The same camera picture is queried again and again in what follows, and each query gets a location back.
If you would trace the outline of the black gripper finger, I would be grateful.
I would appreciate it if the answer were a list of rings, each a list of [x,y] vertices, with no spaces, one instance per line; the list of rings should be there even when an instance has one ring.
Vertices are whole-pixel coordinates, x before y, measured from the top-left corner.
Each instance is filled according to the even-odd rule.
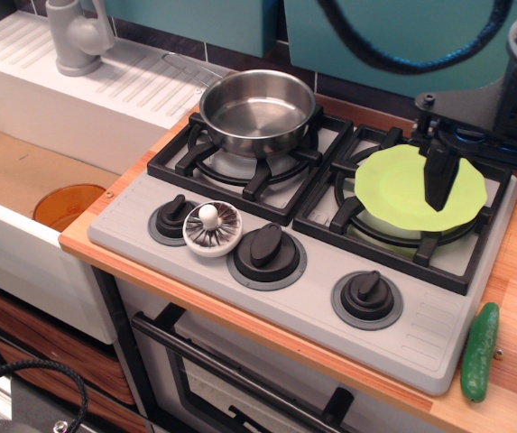
[[[441,211],[447,204],[453,188],[460,157],[444,143],[433,139],[426,151],[423,168],[425,200],[435,210]]]

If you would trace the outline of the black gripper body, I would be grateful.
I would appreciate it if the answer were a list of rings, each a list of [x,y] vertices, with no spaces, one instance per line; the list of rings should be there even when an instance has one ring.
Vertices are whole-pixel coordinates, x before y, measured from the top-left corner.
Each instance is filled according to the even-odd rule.
[[[458,153],[517,170],[517,68],[482,88],[423,92],[415,106]]]

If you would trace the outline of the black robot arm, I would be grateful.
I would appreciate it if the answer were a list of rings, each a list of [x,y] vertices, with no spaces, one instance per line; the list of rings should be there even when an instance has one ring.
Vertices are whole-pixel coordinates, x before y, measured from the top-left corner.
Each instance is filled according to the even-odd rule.
[[[510,28],[504,75],[479,89],[424,92],[413,134],[427,162],[425,199],[437,211],[447,203],[459,158],[517,170],[517,21]]]

